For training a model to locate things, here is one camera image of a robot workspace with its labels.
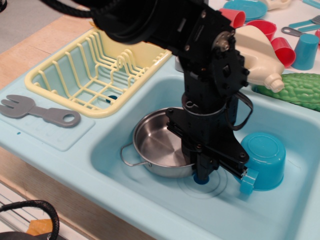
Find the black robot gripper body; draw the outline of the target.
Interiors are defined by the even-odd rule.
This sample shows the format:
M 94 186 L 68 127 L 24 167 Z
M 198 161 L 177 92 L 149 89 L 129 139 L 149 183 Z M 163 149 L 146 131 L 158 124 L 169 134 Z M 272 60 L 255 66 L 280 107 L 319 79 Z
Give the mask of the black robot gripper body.
M 165 111 L 167 128 L 181 139 L 182 153 L 192 162 L 194 153 L 206 153 L 222 167 L 241 179 L 247 172 L 249 155 L 236 139 L 234 132 L 237 109 L 221 109 L 212 114 L 195 114 L 183 108 Z

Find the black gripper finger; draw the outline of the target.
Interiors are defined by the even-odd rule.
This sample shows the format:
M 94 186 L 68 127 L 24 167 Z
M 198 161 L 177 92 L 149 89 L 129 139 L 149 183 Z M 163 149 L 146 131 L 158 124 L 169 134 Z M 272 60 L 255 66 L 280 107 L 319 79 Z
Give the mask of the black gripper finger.
M 193 153 L 191 161 L 195 164 L 193 175 L 195 181 L 208 181 L 209 175 L 219 168 L 219 162 L 203 152 Z

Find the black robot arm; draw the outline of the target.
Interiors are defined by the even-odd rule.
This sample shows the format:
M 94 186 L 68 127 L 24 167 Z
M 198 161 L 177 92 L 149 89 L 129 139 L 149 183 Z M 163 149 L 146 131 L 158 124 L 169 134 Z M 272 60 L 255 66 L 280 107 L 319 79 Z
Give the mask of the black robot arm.
M 81 0 L 78 10 L 57 0 L 45 4 L 69 16 L 91 18 L 112 40 L 147 42 L 178 57 L 184 74 L 182 108 L 169 108 L 168 129 L 180 137 L 183 154 L 206 181 L 219 167 L 241 179 L 249 155 L 234 131 L 238 102 L 248 83 L 245 59 L 236 50 L 235 29 L 203 0 Z

